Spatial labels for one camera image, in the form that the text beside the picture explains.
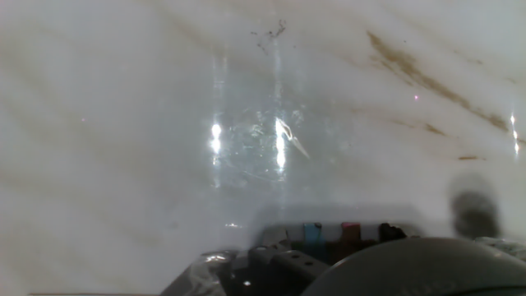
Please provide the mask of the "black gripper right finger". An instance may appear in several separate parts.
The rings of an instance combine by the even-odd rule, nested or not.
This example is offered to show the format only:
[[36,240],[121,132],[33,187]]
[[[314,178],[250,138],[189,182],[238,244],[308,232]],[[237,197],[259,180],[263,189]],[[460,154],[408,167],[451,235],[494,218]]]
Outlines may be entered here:
[[407,234],[401,228],[388,223],[382,223],[378,226],[378,234],[380,242],[389,242],[407,238]]

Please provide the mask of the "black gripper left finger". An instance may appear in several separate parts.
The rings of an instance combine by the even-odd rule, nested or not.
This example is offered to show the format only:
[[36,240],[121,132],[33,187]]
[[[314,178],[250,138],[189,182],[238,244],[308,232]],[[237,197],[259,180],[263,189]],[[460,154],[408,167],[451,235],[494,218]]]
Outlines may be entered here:
[[329,267],[320,228],[270,228],[247,250],[201,254],[160,295],[299,295]]

